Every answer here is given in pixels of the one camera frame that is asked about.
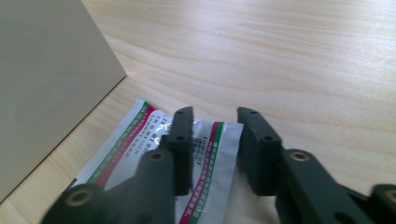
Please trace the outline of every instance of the packet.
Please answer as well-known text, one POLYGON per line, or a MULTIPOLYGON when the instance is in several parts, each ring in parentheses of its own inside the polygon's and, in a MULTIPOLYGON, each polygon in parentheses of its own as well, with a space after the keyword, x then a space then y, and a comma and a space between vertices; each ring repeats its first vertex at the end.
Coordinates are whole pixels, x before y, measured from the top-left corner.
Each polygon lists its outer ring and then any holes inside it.
MULTIPOLYGON (((137 99, 116 130, 78 173, 74 183, 111 189, 134 176, 142 155, 157 148, 173 117, 137 99)), ((176 197, 179 224, 219 224, 224 218, 243 125, 196 119, 193 123, 192 192, 176 197)))

